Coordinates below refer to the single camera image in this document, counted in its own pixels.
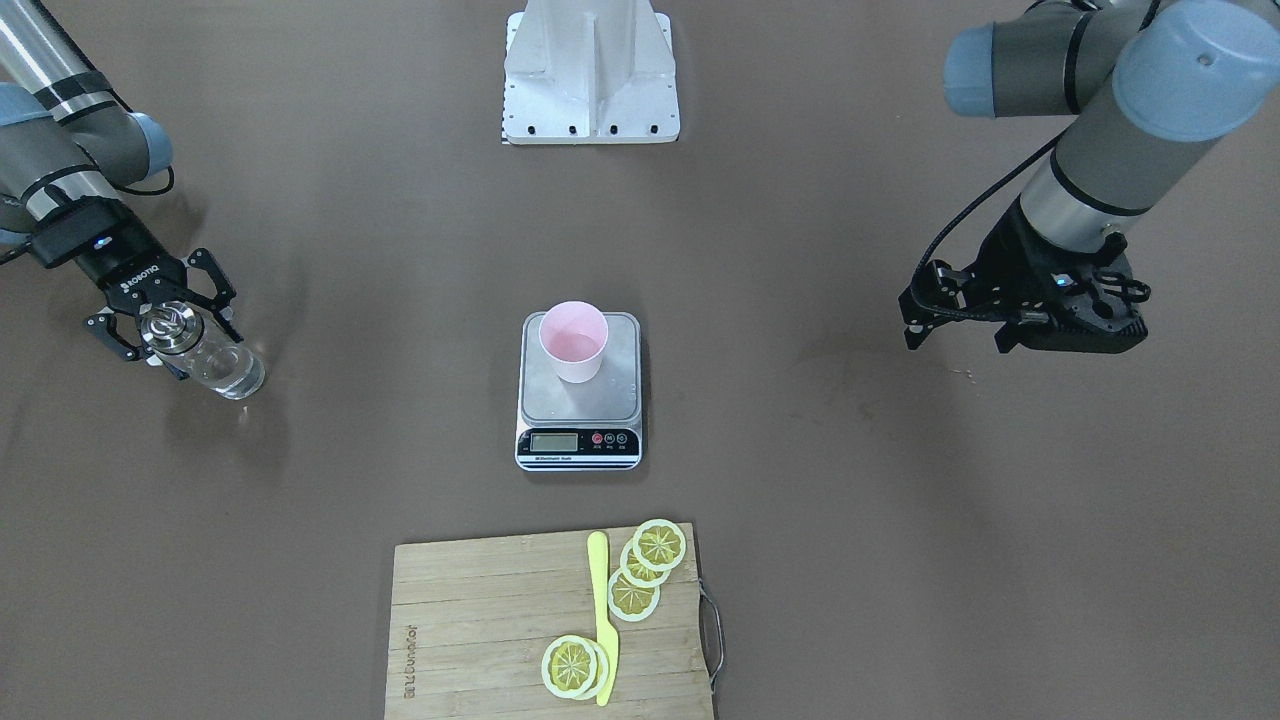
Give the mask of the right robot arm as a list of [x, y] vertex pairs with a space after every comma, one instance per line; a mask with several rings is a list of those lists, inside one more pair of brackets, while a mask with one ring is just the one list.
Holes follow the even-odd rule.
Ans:
[[105, 299], [86, 328], [128, 361], [221, 395], [259, 364], [230, 324], [236, 291], [211, 252], [169, 254], [125, 202], [173, 173], [172, 141], [132, 111], [40, 1], [5, 1], [3, 260], [76, 264]]

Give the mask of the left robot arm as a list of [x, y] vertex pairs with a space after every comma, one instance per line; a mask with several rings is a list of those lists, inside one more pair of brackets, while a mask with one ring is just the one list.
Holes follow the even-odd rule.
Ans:
[[899, 297], [909, 348], [959, 322], [995, 342], [1120, 354], [1151, 291], [1126, 231], [1277, 87], [1275, 1], [1037, 1], [960, 33], [943, 94], [964, 117], [1070, 115], [1034, 176], [955, 268], [925, 251]]

